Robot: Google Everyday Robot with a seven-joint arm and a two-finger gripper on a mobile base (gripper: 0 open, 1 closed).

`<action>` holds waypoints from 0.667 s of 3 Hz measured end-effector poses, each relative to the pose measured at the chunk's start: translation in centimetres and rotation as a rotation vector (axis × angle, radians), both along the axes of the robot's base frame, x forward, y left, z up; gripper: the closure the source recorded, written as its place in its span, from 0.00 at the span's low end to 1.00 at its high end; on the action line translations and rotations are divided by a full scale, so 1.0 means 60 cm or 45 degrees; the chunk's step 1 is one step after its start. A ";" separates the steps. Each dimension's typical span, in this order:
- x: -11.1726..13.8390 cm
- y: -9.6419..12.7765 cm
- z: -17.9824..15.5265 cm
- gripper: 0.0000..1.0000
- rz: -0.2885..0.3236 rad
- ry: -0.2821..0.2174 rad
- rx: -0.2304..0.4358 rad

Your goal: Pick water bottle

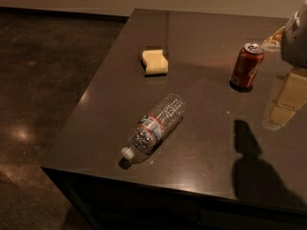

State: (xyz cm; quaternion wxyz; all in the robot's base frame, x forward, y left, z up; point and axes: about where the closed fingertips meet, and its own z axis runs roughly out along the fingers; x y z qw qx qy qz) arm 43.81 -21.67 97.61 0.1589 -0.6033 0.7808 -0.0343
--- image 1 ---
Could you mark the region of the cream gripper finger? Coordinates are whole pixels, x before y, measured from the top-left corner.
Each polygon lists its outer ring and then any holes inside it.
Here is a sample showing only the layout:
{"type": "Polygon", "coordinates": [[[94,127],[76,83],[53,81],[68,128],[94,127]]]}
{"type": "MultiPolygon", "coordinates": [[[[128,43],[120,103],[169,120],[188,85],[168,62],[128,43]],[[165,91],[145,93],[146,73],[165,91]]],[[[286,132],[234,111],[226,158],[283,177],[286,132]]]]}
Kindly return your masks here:
{"type": "Polygon", "coordinates": [[[263,41],[261,47],[266,52],[279,52],[281,50],[281,41],[284,31],[285,27],[278,29],[275,33],[263,41]]]}
{"type": "Polygon", "coordinates": [[[307,104],[307,69],[294,67],[287,75],[277,76],[265,109],[263,127],[279,130],[307,104]]]}

